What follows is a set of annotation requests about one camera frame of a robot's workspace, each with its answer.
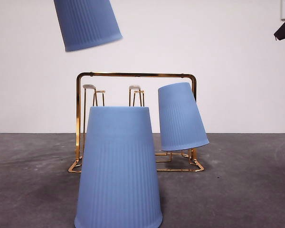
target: gold metal rack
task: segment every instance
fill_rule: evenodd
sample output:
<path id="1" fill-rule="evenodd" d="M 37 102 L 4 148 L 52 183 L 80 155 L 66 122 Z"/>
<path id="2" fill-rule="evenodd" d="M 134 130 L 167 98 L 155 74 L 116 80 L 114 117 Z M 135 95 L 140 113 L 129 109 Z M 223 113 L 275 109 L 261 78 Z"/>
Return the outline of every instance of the gold metal rack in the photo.
<path id="1" fill-rule="evenodd" d="M 98 73 L 98 72 L 83 72 L 77 76 L 76 79 L 76 148 L 75 148 L 75 161 L 68 169 L 69 172 L 80 173 L 81 170 L 76 170 L 82 164 L 82 155 L 80 154 L 80 139 L 81 139 L 81 79 L 84 76 L 101 76 L 101 77 L 151 77 L 151 78 L 189 78 L 192 82 L 192 92 L 196 100 L 196 78 L 190 74 L 149 74 L 149 73 Z M 177 152 L 165 152 L 165 153 L 156 153 L 156 156 L 168 156 L 169 160 L 167 161 L 156 161 L 156 162 L 171 162 L 173 155 L 180 155 L 182 157 L 188 158 L 190 165 L 196 165 L 199 169 L 158 169 L 157 171 L 178 171 L 178 172 L 197 172 L 203 171 L 203 166 L 197 160 L 197 150 L 192 148 L 188 150 L 188 154 Z"/>
<path id="2" fill-rule="evenodd" d="M 96 90 L 96 87 L 95 85 L 83 85 L 82 86 L 83 89 L 85 90 L 85 98 L 84 98 L 84 142 L 83 142 L 83 151 L 85 150 L 85 139 L 86 139 L 86 90 L 87 89 L 93 89 L 94 92 L 93 92 L 93 106 L 95 105 L 95 100 L 96 100 L 96 106 L 98 106 L 98 101 L 97 101 L 97 93 L 102 93 L 103 95 L 103 106 L 105 105 L 105 90 Z"/>
<path id="3" fill-rule="evenodd" d="M 139 85 L 131 85 L 131 86 L 129 86 L 129 106 L 131 106 L 131 90 L 134 90 L 133 106 L 135 105 L 135 95 L 139 94 L 140 104 L 141 104 L 141 106 L 144 107 L 144 91 L 141 90 L 141 87 Z"/>

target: white wall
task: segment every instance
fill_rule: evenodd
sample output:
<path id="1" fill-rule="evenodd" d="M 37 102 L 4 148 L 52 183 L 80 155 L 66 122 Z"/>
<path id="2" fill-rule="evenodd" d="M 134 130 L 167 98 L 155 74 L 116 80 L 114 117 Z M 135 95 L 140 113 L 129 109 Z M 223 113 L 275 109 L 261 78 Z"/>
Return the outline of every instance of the white wall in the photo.
<path id="1" fill-rule="evenodd" d="M 280 0 L 111 0 L 123 39 L 64 52 L 53 0 L 0 0 L 0 133 L 75 132 L 81 72 L 190 73 L 208 133 L 285 133 Z M 100 79 L 107 105 L 146 91 L 159 131 L 167 79 Z"/>

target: ribbed plastic cup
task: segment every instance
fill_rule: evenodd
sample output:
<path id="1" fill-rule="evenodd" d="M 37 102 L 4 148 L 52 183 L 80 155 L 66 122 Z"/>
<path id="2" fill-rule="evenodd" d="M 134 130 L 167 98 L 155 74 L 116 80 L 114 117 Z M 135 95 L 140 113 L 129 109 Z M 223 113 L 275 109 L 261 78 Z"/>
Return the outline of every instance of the ribbed plastic cup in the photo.
<path id="1" fill-rule="evenodd" d="M 161 149 L 178 151 L 209 143 L 189 83 L 158 89 Z"/>
<path id="2" fill-rule="evenodd" d="M 109 0 L 54 0 L 66 51 L 122 38 Z"/>
<path id="3" fill-rule="evenodd" d="M 91 107 L 76 228 L 157 228 L 162 222 L 148 107 Z"/>

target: gray concrete floor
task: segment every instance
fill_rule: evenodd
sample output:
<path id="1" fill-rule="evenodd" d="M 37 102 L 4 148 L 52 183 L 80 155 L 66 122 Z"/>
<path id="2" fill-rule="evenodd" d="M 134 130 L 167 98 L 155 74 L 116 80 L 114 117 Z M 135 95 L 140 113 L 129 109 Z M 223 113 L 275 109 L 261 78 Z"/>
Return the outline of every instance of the gray concrete floor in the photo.
<path id="1" fill-rule="evenodd" d="M 158 173 L 161 228 L 285 228 L 285 134 L 209 140 L 198 150 L 205 171 Z M 0 228 L 74 228 L 74 144 L 74 134 L 0 134 Z M 188 166 L 173 159 L 166 166 Z"/>

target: upside-down cup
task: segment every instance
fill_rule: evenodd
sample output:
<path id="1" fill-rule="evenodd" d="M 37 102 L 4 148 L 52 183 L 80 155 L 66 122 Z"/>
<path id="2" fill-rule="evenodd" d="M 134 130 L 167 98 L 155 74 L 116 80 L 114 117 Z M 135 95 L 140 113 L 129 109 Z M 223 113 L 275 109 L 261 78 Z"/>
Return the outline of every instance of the upside-down cup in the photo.
<path id="1" fill-rule="evenodd" d="M 158 89 L 161 149 L 178 151 L 209 143 L 189 83 Z"/>
<path id="2" fill-rule="evenodd" d="M 158 228 L 162 222 L 148 107 L 91 107 L 76 228 Z"/>
<path id="3" fill-rule="evenodd" d="M 109 0 L 54 0 L 66 51 L 122 38 Z"/>

